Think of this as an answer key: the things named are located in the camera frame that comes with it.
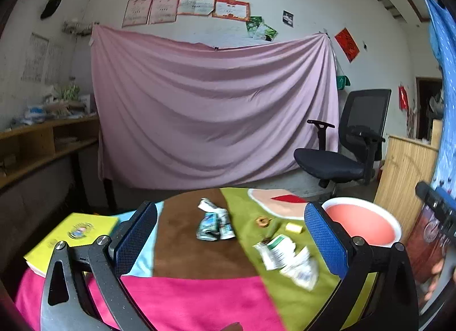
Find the person's right hand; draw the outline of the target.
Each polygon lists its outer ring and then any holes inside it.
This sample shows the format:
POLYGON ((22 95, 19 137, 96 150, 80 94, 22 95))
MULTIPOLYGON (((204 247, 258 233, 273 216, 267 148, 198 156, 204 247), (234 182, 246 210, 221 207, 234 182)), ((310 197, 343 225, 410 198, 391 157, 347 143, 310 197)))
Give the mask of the person's right hand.
POLYGON ((431 297, 435 292, 438 283, 441 281, 442 272, 444 271, 444 266, 446 266, 446 264, 451 265, 451 269, 453 270, 451 278, 452 281, 455 282, 455 260, 448 261, 447 259, 442 258, 435 265, 433 265, 431 269, 431 280, 424 295, 425 302, 429 302, 431 300, 431 297))

